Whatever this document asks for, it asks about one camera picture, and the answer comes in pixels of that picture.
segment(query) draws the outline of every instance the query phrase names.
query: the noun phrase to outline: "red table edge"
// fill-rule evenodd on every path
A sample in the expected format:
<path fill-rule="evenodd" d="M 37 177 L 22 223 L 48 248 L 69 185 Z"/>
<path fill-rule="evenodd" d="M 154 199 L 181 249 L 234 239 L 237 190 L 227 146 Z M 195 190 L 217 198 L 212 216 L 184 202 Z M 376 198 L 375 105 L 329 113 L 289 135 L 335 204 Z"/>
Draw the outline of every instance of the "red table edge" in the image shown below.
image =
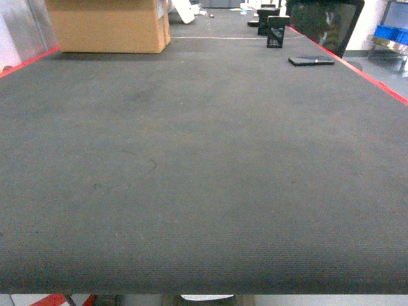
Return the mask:
<path fill-rule="evenodd" d="M 288 27 L 290 28 L 292 31 L 302 35 L 301 33 L 299 33 L 298 31 L 296 31 L 295 29 L 293 29 L 292 27 Z M 311 40 L 311 42 L 313 42 L 315 45 L 317 45 L 320 49 L 322 49 L 323 51 L 327 52 L 328 54 L 330 54 L 332 57 L 334 57 L 336 60 L 338 60 L 339 62 L 341 62 L 343 65 L 347 66 L 349 69 L 353 70 L 355 73 L 357 73 L 359 76 L 365 78 L 366 80 L 368 80 L 370 83 L 374 84 L 375 86 L 377 86 L 378 88 L 380 88 L 381 90 L 383 90 L 384 92 L 386 92 L 387 94 L 393 96 L 395 99 L 399 100 L 399 102 L 405 104 L 406 106 L 408 106 L 408 99 L 401 96 L 399 93 L 395 92 L 393 89 L 389 88 L 387 85 L 385 85 L 384 83 L 376 80 L 375 78 L 373 78 L 372 76 L 366 74 L 365 72 L 362 72 L 361 70 L 357 69 L 356 67 L 354 67 L 352 64 L 349 64 L 348 62 L 346 62 L 345 60 L 343 60 L 342 58 L 338 57 L 337 55 L 335 55 L 334 53 L 330 52 L 329 50 L 325 49 L 324 47 L 322 47 L 321 45 L 319 45 L 318 43 L 314 42 Z M 33 59 L 29 59 L 26 62 L 23 62 L 22 64 L 19 64 L 18 66 L 15 66 L 5 72 L 0 73 L 0 78 L 5 77 L 6 75 L 9 75 L 10 73 L 13 73 L 16 70 L 19 70 L 27 65 L 32 64 L 33 62 L 38 61 L 39 59 L 42 59 L 43 57 L 46 57 L 56 51 L 59 50 L 59 47 L 55 47 L 51 50 L 49 50 L 48 52 L 45 52 L 37 57 L 34 57 Z"/>
<path fill-rule="evenodd" d="M 95 301 L 96 295 L 89 295 L 86 301 L 82 304 L 82 306 L 93 306 Z M 62 306 L 67 302 L 64 295 L 48 295 L 46 298 L 31 304 L 30 306 Z"/>
<path fill-rule="evenodd" d="M 289 29 L 291 29 L 293 32 L 296 32 L 300 35 L 302 35 L 302 33 L 299 33 L 297 30 L 293 29 L 292 27 L 288 27 Z M 367 81 L 369 81 L 370 83 L 374 84 L 375 86 L 377 86 L 378 88 L 382 89 L 384 92 L 386 92 L 387 94 L 393 96 L 395 99 L 399 100 L 399 102 L 405 104 L 406 106 L 408 106 L 408 99 L 401 96 L 399 93 L 395 92 L 393 89 L 389 88 L 387 85 L 385 85 L 384 83 L 376 80 L 375 78 L 373 78 L 372 76 L 366 74 L 365 72 L 362 72 L 361 70 L 357 69 L 356 67 L 354 67 L 352 64 L 349 64 L 348 62 L 346 62 L 345 60 L 343 60 L 341 57 L 338 57 L 337 55 L 335 55 L 334 53 L 330 52 L 329 50 L 327 50 L 326 48 L 322 47 L 321 45 L 319 45 L 318 43 L 316 43 L 315 41 L 310 40 L 311 42 L 313 42 L 316 46 L 318 46 L 320 49 L 322 49 L 323 51 L 327 52 L 330 56 L 334 57 L 336 60 L 338 60 L 339 62 L 341 62 L 344 66 L 347 66 L 348 68 L 350 68 L 351 70 L 353 70 L 355 73 L 357 73 L 359 76 L 365 78 Z"/>
<path fill-rule="evenodd" d="M 45 53 L 42 53 L 39 56 L 36 56 L 36 57 L 34 57 L 32 59 L 29 59 L 28 61 L 22 62 L 21 64 L 0 73 L 0 78 L 5 77 L 6 75 L 9 75 L 10 73 L 13 73 L 14 71 L 19 70 L 19 69 L 21 69 L 23 67 L 26 67 L 26 66 L 32 64 L 33 62 L 36 62 L 39 59 L 42 59 L 43 57 L 46 57 L 46 56 L 48 56 L 50 54 L 53 54 L 54 52 L 57 52 L 58 50 L 59 50 L 59 47 L 55 47 L 55 48 L 53 48 L 53 49 L 51 49 L 51 50 L 49 50 L 49 51 L 47 51 Z"/>

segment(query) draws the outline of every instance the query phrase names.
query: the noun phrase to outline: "cardboard box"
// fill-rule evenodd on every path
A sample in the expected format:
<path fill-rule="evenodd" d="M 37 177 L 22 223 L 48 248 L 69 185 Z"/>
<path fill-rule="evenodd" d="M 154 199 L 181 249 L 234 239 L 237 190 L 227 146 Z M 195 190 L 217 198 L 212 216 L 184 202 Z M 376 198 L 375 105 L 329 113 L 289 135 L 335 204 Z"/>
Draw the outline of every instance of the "cardboard box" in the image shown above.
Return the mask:
<path fill-rule="evenodd" d="M 45 0 L 63 52 L 160 53 L 170 42 L 165 0 Z"/>

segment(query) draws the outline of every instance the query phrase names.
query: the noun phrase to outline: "blue bin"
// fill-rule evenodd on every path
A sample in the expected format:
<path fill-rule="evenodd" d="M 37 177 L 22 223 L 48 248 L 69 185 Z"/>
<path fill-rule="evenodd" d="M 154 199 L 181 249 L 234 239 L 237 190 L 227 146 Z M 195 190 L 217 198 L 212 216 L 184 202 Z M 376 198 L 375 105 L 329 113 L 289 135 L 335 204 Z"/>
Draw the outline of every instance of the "blue bin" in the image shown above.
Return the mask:
<path fill-rule="evenodd" d="M 400 29 L 396 39 L 397 43 L 402 43 L 403 45 L 408 45 L 408 30 Z"/>
<path fill-rule="evenodd" d="M 399 28 L 389 27 L 387 25 L 379 25 L 375 30 L 374 36 L 385 38 L 386 40 L 396 40 Z"/>

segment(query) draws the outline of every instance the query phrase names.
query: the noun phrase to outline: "smartphone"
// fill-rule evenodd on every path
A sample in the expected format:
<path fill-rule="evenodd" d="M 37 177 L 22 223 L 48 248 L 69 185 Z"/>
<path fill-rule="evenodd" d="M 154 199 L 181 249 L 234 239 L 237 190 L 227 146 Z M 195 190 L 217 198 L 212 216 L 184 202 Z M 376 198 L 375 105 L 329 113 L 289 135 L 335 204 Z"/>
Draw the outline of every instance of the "smartphone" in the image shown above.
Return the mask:
<path fill-rule="evenodd" d="M 317 66 L 334 64 L 334 60 L 328 56 L 290 57 L 289 62 L 295 66 Z"/>

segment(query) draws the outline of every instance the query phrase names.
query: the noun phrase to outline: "table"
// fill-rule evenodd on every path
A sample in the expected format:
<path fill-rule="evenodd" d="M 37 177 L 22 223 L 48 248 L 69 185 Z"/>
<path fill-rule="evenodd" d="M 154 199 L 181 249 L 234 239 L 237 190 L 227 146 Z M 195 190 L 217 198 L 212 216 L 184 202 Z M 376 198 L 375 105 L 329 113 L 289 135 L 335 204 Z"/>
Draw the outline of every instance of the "table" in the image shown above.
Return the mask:
<path fill-rule="evenodd" d="M 408 293 L 407 106 L 223 14 L 0 81 L 1 293 Z"/>

